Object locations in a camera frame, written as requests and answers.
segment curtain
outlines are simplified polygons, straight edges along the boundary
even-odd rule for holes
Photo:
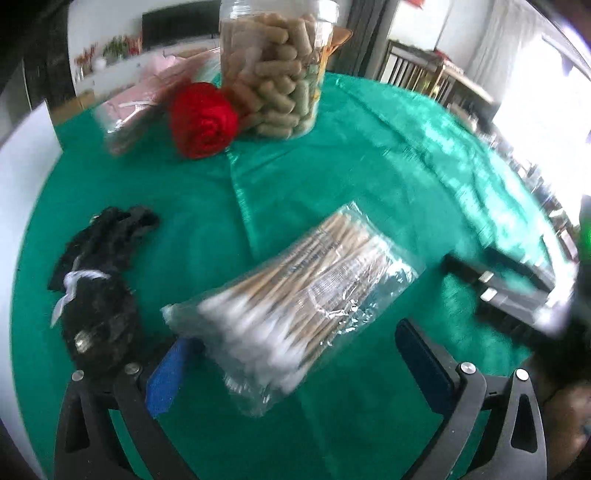
[[[466,75],[501,102],[519,51],[544,27],[544,18],[525,2],[494,0],[488,29]]]
[[[353,37],[342,47],[334,72],[356,77],[365,74],[387,3],[387,0],[353,0],[347,21]]]

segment metal screw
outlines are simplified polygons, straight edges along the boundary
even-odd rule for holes
[[[125,365],[124,371],[127,375],[135,375],[137,372],[139,372],[139,368],[139,365],[134,362]]]
[[[462,372],[464,372],[466,375],[472,375],[476,373],[476,367],[474,366],[474,364],[471,364],[470,362],[464,362],[460,365],[460,368],[462,369]]]
[[[519,378],[522,382],[527,382],[530,379],[529,373],[522,368],[518,368],[515,372],[515,375],[517,375],[517,378]]]
[[[74,382],[79,382],[83,378],[84,378],[84,370],[76,370],[74,373],[72,373],[72,380]]]

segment plastic jar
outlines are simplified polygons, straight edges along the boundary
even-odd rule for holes
[[[314,128],[338,17],[332,0],[222,2],[222,87],[242,132],[287,140]]]

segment window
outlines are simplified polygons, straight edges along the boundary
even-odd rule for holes
[[[578,224],[581,195],[591,194],[591,82],[565,63],[542,37],[527,45],[494,123],[517,160],[540,166]]]

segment clear plastic packaging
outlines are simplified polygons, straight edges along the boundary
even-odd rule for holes
[[[332,0],[222,2],[222,86],[242,131],[286,140],[314,128],[338,17]]]
[[[128,151],[147,126],[163,112],[178,90],[191,82],[210,82],[219,71],[219,48],[201,52],[137,84],[99,105],[94,116],[113,155]]]
[[[351,203],[255,271],[163,316],[179,335],[203,340],[242,409],[260,416],[421,272]]]

